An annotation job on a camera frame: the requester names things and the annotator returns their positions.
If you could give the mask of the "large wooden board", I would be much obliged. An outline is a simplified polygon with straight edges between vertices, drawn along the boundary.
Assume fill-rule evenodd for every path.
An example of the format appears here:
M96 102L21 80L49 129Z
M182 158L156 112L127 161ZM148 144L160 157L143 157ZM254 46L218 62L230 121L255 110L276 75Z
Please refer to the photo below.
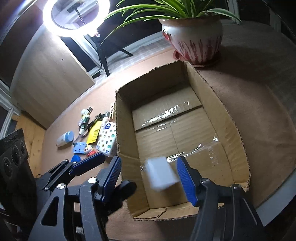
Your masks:
M22 110L48 128L94 84L60 37L41 26L20 58L10 92Z

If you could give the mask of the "wooden clothespin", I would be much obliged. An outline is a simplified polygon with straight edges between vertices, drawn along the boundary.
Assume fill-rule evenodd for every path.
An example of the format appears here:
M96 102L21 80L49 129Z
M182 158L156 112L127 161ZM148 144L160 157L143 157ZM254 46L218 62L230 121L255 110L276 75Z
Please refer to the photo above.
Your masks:
M110 120L114 119L114 110L115 110L115 104L113 103L110 107Z

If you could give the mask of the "yellow grey card package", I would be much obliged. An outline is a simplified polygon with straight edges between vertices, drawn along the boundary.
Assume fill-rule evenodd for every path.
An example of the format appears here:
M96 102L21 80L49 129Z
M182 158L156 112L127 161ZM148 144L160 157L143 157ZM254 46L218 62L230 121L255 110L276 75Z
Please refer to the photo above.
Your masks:
M86 140L86 144L93 144L96 142L97 138L98 138L98 135L99 135L99 131L100 131L100 128L101 128L101 124L102 124L102 121L99 120L97 121L94 126L90 129L89 133L88 133L88 137L87 137L87 140Z

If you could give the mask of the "blue plastic phone stand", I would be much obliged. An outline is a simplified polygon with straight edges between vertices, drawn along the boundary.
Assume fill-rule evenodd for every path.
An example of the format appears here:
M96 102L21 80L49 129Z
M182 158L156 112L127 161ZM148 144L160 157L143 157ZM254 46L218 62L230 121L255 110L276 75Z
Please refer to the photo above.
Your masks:
M86 147L86 142L77 142L73 146L73 154L79 154L79 155L84 155L85 154L85 147Z

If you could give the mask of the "blue round tape measure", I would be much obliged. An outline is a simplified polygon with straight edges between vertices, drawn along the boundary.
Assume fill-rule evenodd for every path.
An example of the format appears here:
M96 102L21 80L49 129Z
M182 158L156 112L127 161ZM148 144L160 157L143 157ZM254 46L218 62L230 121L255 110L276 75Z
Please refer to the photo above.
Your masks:
M73 155L71 162L76 163L80 161L81 161L81 157L79 155Z

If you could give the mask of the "white lotion bottle blue cap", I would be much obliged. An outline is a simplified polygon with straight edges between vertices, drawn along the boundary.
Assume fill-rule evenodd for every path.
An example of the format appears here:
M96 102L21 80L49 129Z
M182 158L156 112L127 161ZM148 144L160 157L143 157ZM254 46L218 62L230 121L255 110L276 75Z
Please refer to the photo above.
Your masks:
M74 140L74 132L73 131L66 132L57 138L56 146L62 147L68 143L73 142L73 140Z

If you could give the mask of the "black gel pen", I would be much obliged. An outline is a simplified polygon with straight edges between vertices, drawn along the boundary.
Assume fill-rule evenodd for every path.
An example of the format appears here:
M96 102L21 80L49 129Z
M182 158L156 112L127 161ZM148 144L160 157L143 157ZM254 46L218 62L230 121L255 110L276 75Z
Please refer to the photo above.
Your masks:
M89 133L90 129L94 126L94 124L100 120L101 116L102 116L101 113L96 115L95 118L90 123L88 123L88 126L87 126L85 132L82 135L79 134L78 137L73 141L72 145L75 145L77 142L79 142L79 140L82 137L86 136Z

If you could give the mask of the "pine wood headboard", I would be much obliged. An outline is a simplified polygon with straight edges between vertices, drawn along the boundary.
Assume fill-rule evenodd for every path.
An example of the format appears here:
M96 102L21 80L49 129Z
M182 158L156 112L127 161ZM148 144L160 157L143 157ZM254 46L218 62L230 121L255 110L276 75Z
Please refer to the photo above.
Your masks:
M28 163L34 177L41 177L42 145L46 130L39 125L29 114L13 114L12 120L16 121L16 130L23 129L25 144L29 154Z

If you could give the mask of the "white plastic cap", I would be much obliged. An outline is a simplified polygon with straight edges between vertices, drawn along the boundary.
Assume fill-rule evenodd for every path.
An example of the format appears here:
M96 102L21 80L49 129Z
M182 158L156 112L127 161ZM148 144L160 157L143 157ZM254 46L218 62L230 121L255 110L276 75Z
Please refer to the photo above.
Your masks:
M81 115L84 115L84 114L86 114L87 112L88 112L87 109L82 109L82 110L81 110Z

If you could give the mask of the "white red flower pot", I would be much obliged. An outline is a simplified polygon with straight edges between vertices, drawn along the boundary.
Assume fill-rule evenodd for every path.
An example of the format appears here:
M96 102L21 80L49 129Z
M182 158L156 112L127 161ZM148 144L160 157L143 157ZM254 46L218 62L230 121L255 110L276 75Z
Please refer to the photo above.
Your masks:
M165 39L193 65L207 65L220 51L223 27L219 15L159 22Z

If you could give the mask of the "green white lip balm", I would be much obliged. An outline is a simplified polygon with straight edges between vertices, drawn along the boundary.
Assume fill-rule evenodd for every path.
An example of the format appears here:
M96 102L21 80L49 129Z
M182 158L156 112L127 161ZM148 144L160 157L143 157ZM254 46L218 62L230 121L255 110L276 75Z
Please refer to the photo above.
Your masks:
M84 122L79 127L79 134L80 135L82 135L85 132L85 130L86 130L87 126L88 126L89 120L90 120L90 116L87 115L86 118L84 119Z

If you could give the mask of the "pink small bottle grey cap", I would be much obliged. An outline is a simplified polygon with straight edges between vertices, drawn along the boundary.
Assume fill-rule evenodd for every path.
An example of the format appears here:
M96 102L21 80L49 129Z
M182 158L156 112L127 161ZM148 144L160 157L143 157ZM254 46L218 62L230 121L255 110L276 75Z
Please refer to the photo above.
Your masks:
M107 111L102 119L102 124L105 125L109 120L110 120L110 112Z

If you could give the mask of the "orange red toy figure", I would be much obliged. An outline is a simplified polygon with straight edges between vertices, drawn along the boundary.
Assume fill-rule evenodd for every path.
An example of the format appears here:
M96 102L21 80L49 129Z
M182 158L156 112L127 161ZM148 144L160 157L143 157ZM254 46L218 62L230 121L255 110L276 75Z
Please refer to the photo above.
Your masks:
M86 156L91 156L93 154L96 154L97 151L91 146L91 145L86 145L85 148L84 148L84 154Z

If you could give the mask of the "patterned tissue pack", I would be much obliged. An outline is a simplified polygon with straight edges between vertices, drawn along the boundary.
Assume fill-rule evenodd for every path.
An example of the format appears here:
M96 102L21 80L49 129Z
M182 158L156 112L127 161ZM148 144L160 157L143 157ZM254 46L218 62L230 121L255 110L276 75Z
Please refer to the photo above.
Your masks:
M116 155L116 123L107 121L101 126L95 149L107 157Z

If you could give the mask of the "white usb charger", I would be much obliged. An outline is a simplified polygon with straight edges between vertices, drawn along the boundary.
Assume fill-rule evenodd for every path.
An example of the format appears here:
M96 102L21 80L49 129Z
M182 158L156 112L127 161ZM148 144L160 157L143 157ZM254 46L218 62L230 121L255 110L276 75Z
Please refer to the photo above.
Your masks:
M165 190L179 182L178 177L164 156L147 159L145 169L150 187L155 191Z

